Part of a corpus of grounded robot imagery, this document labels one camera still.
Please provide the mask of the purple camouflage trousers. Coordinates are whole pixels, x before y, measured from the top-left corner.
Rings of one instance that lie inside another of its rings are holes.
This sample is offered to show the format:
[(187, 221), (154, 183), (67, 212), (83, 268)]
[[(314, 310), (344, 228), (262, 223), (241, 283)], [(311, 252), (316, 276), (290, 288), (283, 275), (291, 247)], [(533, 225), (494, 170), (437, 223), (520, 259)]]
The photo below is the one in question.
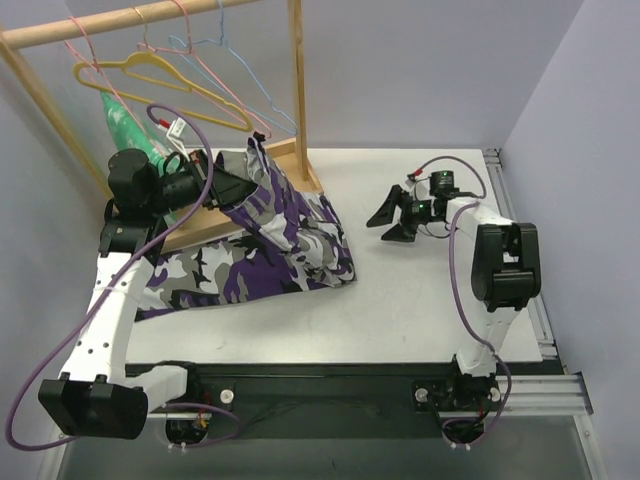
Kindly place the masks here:
[(215, 164), (257, 186), (222, 210), (239, 231), (162, 255), (136, 320), (356, 280), (346, 233), (331, 202), (323, 194), (298, 191), (256, 136), (242, 152), (220, 151)]

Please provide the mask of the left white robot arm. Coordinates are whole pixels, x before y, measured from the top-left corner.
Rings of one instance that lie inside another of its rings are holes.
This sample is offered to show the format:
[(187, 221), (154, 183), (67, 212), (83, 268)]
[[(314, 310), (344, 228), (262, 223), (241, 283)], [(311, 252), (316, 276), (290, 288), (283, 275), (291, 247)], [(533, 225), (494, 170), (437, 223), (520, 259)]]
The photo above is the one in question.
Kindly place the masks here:
[(105, 209), (88, 322), (72, 334), (75, 346), (58, 378), (43, 380), (38, 391), (40, 404), (68, 436), (135, 439), (154, 410), (175, 405), (190, 411), (205, 400), (189, 362), (163, 361), (127, 376), (132, 327), (169, 233), (166, 215), (231, 206), (257, 185), (203, 150), (169, 157), (179, 161), (178, 169), (165, 175), (140, 149), (122, 150), (108, 161), (113, 197)]

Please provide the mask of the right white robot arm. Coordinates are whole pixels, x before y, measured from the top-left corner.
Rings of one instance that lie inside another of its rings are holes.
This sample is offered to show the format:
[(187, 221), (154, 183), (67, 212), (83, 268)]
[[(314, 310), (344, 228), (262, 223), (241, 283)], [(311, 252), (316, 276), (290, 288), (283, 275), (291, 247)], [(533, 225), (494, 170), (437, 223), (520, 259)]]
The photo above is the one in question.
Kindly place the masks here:
[[(510, 326), (529, 301), (540, 294), (542, 275), (537, 227), (501, 216), (481, 202), (481, 197), (456, 187), (436, 189), (417, 200), (399, 185), (391, 187), (382, 205), (368, 219), (368, 228), (390, 225), (383, 241), (413, 242), (420, 226), (443, 223), (450, 227), (449, 276), (456, 310), (469, 339), (455, 355), (460, 373), (443, 384), (446, 401), (464, 408), (477, 399), (473, 378), (496, 373), (499, 353)], [(472, 246), (468, 274), (475, 298), (464, 311), (460, 295), (455, 235), (463, 234)]]

